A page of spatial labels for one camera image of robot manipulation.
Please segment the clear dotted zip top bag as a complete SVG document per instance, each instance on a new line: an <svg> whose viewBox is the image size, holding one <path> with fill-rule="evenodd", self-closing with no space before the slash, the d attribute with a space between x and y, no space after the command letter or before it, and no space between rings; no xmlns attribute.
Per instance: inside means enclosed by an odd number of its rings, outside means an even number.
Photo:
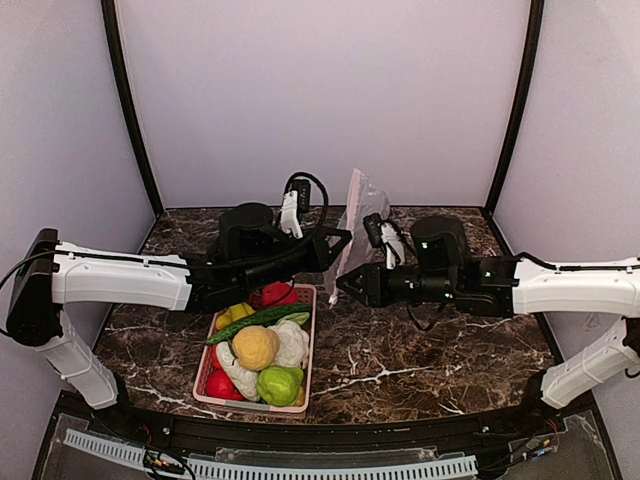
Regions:
<svg viewBox="0 0 640 480"><path fill-rule="evenodd" d="M368 263L374 256L374 248L365 231L364 218L377 213L386 219L390 209L391 203L387 193L375 185L361 170L354 168L349 183L345 210L337 226L338 229L348 230L352 234L352 240L324 274L324 288L329 295L328 306L330 309L338 303L337 278L363 263Z"/></svg>

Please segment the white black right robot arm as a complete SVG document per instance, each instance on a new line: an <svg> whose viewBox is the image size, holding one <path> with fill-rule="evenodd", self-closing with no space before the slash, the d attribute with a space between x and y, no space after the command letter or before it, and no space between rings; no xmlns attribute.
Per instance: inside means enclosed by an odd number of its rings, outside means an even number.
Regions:
<svg viewBox="0 0 640 480"><path fill-rule="evenodd" d="M522 401L525 407L560 410L638 366L638 259L553 264L528 253L473 258L463 224L446 216L417 220L410 235L416 264L404 264L398 244L392 244L388 262L363 264L338 277L337 287L368 307L439 303L482 317L546 312L617 316L598 340L532 376Z"/></svg>

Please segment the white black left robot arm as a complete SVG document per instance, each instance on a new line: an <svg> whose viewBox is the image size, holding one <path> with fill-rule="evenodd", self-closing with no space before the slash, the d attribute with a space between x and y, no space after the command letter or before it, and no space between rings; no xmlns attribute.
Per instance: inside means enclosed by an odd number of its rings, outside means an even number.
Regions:
<svg viewBox="0 0 640 480"><path fill-rule="evenodd" d="M63 308L98 302L216 313L299 273L322 273L350 243L348 230L323 219L304 230L296 208L275 218L270 207L246 203L219 219L206 255L144 256L92 250L41 230L26 257L7 274L14 282L2 334L32 347L94 410L127 400L124 383L77 334Z"/></svg>

